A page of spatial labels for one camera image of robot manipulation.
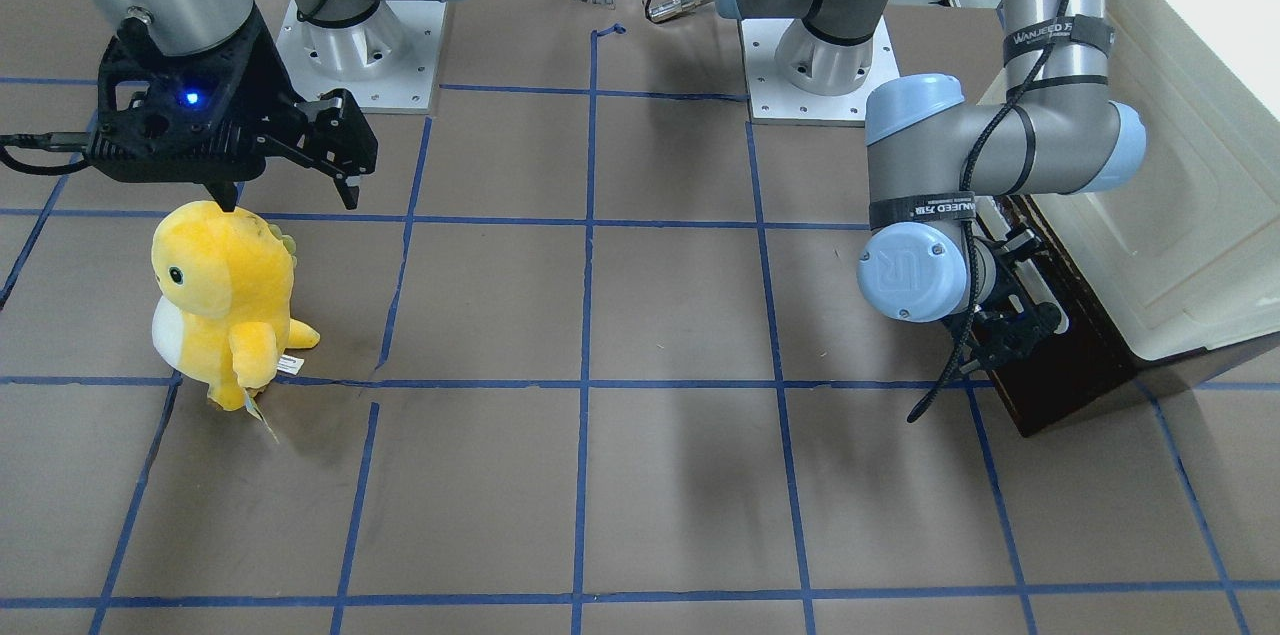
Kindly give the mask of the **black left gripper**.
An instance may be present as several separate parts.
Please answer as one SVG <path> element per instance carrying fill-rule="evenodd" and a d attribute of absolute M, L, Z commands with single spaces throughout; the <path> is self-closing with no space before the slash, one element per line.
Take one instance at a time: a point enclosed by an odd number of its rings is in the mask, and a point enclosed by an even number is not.
<path fill-rule="evenodd" d="M 995 370 L 1029 357 L 1041 342 L 1066 325 L 1059 303 L 1037 302 L 1018 277 L 1019 262 L 1043 251 L 1044 243 L 1029 228 L 1014 228 L 995 245 L 991 293 L 974 318 L 965 373 Z"/>

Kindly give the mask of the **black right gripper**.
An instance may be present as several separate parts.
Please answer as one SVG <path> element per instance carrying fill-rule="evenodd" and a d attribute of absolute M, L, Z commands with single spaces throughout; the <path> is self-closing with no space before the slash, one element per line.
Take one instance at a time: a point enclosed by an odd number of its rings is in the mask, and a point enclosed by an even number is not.
<path fill-rule="evenodd" d="M 351 91 L 301 102 L 259 10 L 228 41 L 187 56 L 160 52 L 140 17 L 122 20 L 99 67 L 91 166 L 125 183 L 204 184 L 233 214 L 265 157 L 328 175 L 355 210 L 378 140 Z"/>

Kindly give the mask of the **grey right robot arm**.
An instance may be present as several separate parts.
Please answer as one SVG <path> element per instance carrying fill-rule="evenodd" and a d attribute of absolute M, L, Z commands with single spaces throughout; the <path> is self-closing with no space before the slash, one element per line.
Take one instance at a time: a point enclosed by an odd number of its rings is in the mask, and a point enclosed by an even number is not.
<path fill-rule="evenodd" d="M 419 47 L 394 3 L 292 0 L 268 28 L 255 0 L 92 0 L 111 28 L 84 134 L 5 134 L 18 173 L 68 175 L 92 166 L 122 183 L 192 183 L 219 207 L 264 174 L 270 157 L 326 175 L 344 207 L 358 204 L 379 143 L 361 84 L 407 73 Z"/>

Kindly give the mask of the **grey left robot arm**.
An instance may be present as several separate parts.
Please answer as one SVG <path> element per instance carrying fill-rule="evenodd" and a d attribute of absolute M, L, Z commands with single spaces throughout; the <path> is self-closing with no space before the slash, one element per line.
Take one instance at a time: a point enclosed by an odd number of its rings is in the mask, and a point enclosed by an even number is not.
<path fill-rule="evenodd" d="M 716 0 L 733 20 L 782 17 L 776 61 L 788 83 L 820 96 L 863 87 L 888 0 Z M 1146 152 L 1134 108 L 1112 99 L 1114 28 L 1105 0 L 1004 0 L 1004 97 L 968 102 L 955 76 L 899 76 L 869 91 L 865 143 L 870 239 L 858 265 L 864 298 L 882 315 L 942 321 L 954 350 L 942 383 L 991 369 L 966 335 L 1010 326 L 988 303 L 1016 291 L 1009 257 L 983 242 L 983 196 L 1114 189 Z"/>

